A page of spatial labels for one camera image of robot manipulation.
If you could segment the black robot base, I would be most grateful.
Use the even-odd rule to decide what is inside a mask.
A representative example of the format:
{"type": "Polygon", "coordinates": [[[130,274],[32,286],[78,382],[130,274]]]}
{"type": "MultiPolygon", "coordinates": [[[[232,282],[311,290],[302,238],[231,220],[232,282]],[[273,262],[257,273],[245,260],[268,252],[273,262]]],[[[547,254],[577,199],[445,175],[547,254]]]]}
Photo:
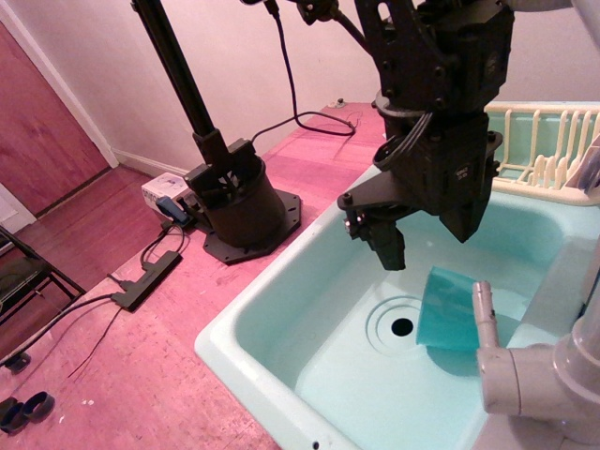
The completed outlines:
{"type": "Polygon", "coordinates": [[[202,164],[184,176],[207,222],[203,249],[233,265],[271,254],[301,225],[301,199],[272,186],[261,158],[224,180],[202,164]]]}

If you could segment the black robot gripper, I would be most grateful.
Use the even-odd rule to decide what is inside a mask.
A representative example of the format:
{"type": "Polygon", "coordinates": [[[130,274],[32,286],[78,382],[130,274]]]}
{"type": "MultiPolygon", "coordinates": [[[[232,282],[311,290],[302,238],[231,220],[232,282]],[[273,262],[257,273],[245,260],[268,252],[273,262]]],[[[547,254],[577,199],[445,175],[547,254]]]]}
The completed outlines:
{"type": "Polygon", "coordinates": [[[396,222],[423,211],[437,217],[460,242],[478,230],[498,174],[494,152],[503,142],[488,129],[485,112],[453,117],[425,114],[412,127],[389,133],[373,156],[378,174],[338,197],[388,271],[406,269],[405,243],[396,222]]]}

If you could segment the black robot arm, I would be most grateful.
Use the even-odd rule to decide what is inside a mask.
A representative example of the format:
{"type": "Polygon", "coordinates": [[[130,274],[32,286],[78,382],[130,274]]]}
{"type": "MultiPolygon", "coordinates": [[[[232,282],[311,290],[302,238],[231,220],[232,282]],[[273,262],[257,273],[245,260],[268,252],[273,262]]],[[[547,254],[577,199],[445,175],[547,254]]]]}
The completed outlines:
{"type": "Polygon", "coordinates": [[[359,1],[359,24],[336,1],[301,1],[306,23],[336,21],[372,57],[381,88],[374,107],[386,140],[377,174],[337,201],[352,238],[384,269],[405,268],[397,223],[419,211],[457,240],[479,228],[499,171],[502,135],[485,108],[507,75],[515,16],[498,1],[359,1]]]}

